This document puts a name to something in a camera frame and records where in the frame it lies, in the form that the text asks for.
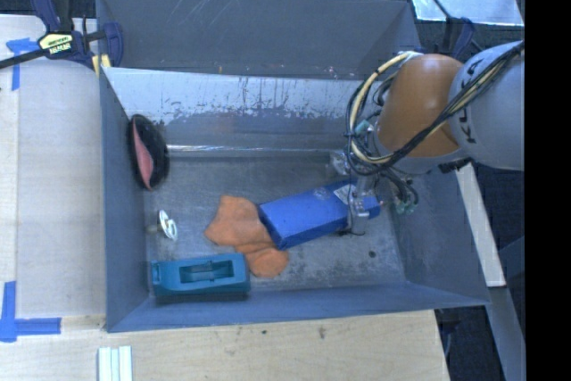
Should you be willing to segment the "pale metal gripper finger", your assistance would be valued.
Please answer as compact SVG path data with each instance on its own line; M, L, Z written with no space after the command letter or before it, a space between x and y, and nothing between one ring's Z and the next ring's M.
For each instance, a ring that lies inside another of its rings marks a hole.
M365 223L369 217L369 211L364 205L363 199L352 200L349 203L348 229L351 235L363 236Z

